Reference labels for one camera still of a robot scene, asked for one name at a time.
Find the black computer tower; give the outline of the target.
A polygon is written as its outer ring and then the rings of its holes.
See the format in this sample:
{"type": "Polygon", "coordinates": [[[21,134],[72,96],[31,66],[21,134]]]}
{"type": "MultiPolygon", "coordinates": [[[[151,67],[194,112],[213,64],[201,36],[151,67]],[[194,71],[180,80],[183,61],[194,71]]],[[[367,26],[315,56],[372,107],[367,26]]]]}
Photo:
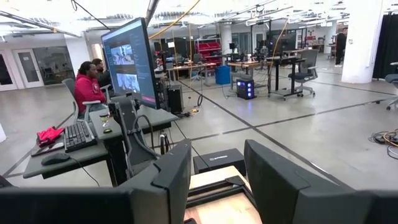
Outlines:
{"type": "Polygon", "coordinates": [[[167,90],[170,112],[179,114],[183,111],[183,92],[181,85],[170,85],[167,90]]]}

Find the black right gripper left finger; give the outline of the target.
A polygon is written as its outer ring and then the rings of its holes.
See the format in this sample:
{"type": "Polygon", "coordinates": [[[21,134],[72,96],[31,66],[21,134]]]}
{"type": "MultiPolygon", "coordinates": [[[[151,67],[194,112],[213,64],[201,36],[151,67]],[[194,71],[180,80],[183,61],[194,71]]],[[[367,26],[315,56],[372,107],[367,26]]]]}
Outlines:
{"type": "Polygon", "coordinates": [[[183,224],[192,144],[185,139],[130,179],[133,224],[183,224]]]}

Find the black cardboard box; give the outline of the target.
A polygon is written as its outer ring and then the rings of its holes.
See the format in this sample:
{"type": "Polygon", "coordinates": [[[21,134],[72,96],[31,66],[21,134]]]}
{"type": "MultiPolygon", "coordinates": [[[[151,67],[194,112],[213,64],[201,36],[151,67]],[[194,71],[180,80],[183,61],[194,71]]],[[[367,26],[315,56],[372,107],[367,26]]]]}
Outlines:
{"type": "Polygon", "coordinates": [[[234,166],[242,176],[246,176],[244,156],[236,148],[195,156],[193,158],[193,169],[195,174],[201,174],[229,166],[234,166]]]}

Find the black computer mouse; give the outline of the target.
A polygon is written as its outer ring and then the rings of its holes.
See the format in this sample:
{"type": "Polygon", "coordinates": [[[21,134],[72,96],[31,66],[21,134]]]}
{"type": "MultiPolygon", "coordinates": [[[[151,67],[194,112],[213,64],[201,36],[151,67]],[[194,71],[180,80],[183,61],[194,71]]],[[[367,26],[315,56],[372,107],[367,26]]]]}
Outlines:
{"type": "Polygon", "coordinates": [[[53,164],[59,164],[62,162],[65,162],[70,159],[70,155],[65,154],[65,153],[56,153],[52,154],[50,156],[47,156],[42,159],[41,165],[42,166],[49,166],[53,164]]]}

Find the person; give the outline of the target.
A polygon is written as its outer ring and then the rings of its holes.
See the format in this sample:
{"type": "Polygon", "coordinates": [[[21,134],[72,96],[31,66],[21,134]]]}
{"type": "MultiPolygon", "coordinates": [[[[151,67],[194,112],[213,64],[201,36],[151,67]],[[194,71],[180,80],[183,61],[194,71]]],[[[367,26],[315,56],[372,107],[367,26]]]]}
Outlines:
{"type": "Polygon", "coordinates": [[[346,48],[347,33],[348,28],[344,27],[342,31],[336,36],[335,67],[341,67],[341,60],[343,58],[343,53],[346,48]]]}
{"type": "Polygon", "coordinates": [[[94,58],[92,60],[97,70],[97,81],[100,87],[109,85],[109,90],[112,90],[111,77],[109,72],[104,69],[103,61],[100,58],[94,58]]]}
{"type": "Polygon", "coordinates": [[[86,111],[85,101],[99,101],[102,104],[107,102],[97,80],[96,65],[91,61],[85,61],[80,65],[75,80],[75,100],[78,105],[80,116],[86,111]]]}

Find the large flat monitor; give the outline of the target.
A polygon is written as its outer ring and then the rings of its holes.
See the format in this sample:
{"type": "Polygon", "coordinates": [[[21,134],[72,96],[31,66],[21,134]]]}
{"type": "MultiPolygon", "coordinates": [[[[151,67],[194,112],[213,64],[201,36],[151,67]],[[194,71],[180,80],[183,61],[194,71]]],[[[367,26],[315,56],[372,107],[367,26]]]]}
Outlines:
{"type": "Polygon", "coordinates": [[[101,43],[114,94],[131,93],[142,105],[159,109],[154,59],[145,19],[138,17],[103,34],[101,43]]]}

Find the red storage bin shelf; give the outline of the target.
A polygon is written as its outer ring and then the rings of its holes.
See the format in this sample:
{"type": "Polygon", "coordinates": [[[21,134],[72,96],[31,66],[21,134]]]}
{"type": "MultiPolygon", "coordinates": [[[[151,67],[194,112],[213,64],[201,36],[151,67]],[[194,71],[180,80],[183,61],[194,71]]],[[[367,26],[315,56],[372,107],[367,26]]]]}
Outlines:
{"type": "Polygon", "coordinates": [[[206,63],[222,64],[220,38],[197,39],[195,41],[195,52],[201,55],[206,63]]]}

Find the black curtain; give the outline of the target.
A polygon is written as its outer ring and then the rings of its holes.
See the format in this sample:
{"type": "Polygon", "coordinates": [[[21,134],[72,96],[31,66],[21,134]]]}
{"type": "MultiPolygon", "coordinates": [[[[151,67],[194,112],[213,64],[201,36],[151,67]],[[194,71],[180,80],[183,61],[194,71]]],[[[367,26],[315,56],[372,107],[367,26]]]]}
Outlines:
{"type": "Polygon", "coordinates": [[[398,68],[391,65],[393,62],[398,62],[398,12],[383,15],[373,78],[380,79],[398,73],[398,68]]]}

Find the black standing desk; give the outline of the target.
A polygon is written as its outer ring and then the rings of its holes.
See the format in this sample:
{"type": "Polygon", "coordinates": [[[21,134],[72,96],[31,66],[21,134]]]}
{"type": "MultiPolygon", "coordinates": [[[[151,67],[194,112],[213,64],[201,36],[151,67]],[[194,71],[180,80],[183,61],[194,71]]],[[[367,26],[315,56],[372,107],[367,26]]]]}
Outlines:
{"type": "Polygon", "coordinates": [[[271,95],[280,95],[283,97],[283,100],[286,99],[287,96],[293,95],[301,95],[302,90],[295,89],[295,66],[298,63],[304,62],[304,59],[298,58],[297,56],[289,56],[289,57],[267,57],[267,62],[270,62],[272,67],[275,66],[275,88],[271,88],[271,84],[268,84],[268,97],[271,95]],[[290,89],[279,89],[279,67],[281,65],[291,65],[291,84],[290,89]]]}

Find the black smartphone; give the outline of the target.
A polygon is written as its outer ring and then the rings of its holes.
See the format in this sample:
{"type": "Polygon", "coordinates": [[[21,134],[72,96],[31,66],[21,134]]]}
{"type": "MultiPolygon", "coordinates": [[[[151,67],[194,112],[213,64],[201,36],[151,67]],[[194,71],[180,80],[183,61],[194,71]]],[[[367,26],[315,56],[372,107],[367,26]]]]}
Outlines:
{"type": "Polygon", "coordinates": [[[49,146],[45,146],[43,148],[37,149],[36,151],[33,151],[30,154],[30,156],[31,157],[36,157],[36,156],[40,156],[42,154],[47,154],[47,153],[50,153],[50,152],[53,152],[53,151],[57,151],[57,150],[60,150],[60,149],[64,149],[64,148],[65,148],[64,143],[63,142],[58,142],[58,143],[51,144],[49,146]]]}

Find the red cloth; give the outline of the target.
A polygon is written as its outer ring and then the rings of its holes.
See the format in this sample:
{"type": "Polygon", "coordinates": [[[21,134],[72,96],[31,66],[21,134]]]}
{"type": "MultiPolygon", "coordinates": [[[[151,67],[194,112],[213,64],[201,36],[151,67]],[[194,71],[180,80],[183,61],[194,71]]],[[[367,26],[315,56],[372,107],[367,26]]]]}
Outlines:
{"type": "Polygon", "coordinates": [[[49,127],[46,130],[37,133],[36,143],[39,147],[45,147],[53,144],[65,131],[65,128],[49,127]]]}

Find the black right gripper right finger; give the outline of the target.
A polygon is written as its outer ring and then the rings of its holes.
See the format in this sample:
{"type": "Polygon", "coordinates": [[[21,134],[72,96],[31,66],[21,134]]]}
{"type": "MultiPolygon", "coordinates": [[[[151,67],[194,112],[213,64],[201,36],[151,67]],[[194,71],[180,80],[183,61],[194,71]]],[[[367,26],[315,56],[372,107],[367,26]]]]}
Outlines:
{"type": "Polygon", "coordinates": [[[252,139],[244,160],[264,224],[365,224],[372,202],[366,192],[334,184],[252,139]]]}

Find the black keyboard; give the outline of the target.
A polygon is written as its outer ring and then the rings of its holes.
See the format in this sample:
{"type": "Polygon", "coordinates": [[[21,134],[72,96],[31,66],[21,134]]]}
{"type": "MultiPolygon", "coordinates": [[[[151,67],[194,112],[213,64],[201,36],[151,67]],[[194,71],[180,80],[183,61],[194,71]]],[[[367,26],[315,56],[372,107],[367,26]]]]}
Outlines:
{"type": "Polygon", "coordinates": [[[67,126],[64,130],[65,152],[77,151],[89,146],[94,146],[97,141],[88,123],[78,120],[76,123],[67,126]]]}

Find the computer tower blue lights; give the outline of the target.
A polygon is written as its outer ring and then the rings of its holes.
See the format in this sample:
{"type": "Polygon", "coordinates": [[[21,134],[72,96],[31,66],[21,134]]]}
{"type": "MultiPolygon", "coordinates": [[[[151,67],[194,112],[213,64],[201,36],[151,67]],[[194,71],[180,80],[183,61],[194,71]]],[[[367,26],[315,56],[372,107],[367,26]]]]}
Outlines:
{"type": "Polygon", "coordinates": [[[238,98],[251,100],[255,98],[254,80],[248,78],[239,78],[236,80],[236,93],[238,98]]]}

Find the black metal table frame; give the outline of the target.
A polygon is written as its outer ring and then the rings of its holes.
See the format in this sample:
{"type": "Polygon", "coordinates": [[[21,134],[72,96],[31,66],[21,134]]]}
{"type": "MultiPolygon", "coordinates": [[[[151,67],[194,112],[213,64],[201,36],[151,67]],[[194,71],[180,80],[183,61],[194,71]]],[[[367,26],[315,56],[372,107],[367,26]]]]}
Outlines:
{"type": "Polygon", "coordinates": [[[240,193],[244,194],[249,202],[257,208],[251,191],[245,184],[244,180],[240,178],[240,176],[236,175],[221,181],[190,189],[188,191],[186,209],[240,193]]]}

